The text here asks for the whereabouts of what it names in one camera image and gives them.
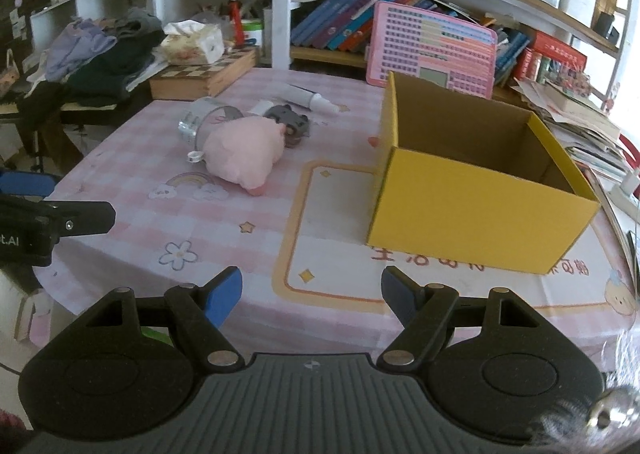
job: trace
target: orange diamond print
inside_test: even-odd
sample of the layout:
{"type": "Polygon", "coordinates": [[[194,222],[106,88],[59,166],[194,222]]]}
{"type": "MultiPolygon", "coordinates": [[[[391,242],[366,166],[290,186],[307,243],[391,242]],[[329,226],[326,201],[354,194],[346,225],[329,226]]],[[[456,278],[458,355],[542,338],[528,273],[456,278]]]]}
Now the orange diamond print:
{"type": "Polygon", "coordinates": [[[302,279],[302,281],[306,284],[309,281],[312,281],[316,278],[316,276],[314,274],[312,274],[308,268],[303,271],[302,273],[299,273],[298,276],[302,279]]]}

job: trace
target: chessboard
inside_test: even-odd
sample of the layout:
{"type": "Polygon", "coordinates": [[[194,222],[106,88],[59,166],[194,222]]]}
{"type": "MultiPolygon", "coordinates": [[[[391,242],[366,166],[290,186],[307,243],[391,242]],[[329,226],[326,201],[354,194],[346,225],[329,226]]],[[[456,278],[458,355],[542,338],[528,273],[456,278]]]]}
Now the chessboard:
{"type": "Polygon", "coordinates": [[[169,66],[149,80],[154,100],[197,100],[216,96],[233,84],[258,59],[255,47],[231,50],[205,66],[169,66]]]}

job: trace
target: pink plush toy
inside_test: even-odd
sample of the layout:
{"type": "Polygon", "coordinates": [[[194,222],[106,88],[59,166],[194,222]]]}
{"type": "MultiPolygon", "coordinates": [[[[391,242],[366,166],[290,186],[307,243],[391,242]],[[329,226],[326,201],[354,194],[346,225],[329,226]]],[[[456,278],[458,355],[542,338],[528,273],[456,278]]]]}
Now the pink plush toy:
{"type": "Polygon", "coordinates": [[[239,184],[252,196],[261,196],[273,164],[282,157],[286,129],[262,116],[214,125],[202,148],[207,170],[239,184]]]}

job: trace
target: silver screw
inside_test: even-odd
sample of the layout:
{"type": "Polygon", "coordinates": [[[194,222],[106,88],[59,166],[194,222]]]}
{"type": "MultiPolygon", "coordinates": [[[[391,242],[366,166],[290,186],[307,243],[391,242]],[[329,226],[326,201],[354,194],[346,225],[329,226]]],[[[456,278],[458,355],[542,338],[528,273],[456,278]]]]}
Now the silver screw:
{"type": "Polygon", "coordinates": [[[385,360],[390,366],[408,366],[415,360],[414,355],[409,351],[392,350],[387,351],[382,355],[382,359],[385,360]]]}
{"type": "Polygon", "coordinates": [[[220,368],[226,368],[234,365],[239,357],[233,351],[214,351],[207,357],[209,363],[212,366],[218,366],[220,368]]]}

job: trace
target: open cardboard box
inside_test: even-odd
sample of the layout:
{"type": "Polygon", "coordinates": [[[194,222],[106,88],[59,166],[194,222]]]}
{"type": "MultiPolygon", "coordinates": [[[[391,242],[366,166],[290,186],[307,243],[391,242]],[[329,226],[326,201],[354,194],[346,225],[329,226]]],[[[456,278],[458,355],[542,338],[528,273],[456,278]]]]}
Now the open cardboard box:
{"type": "Polygon", "coordinates": [[[599,208],[531,111],[389,76],[367,244],[546,274],[599,208]]]}

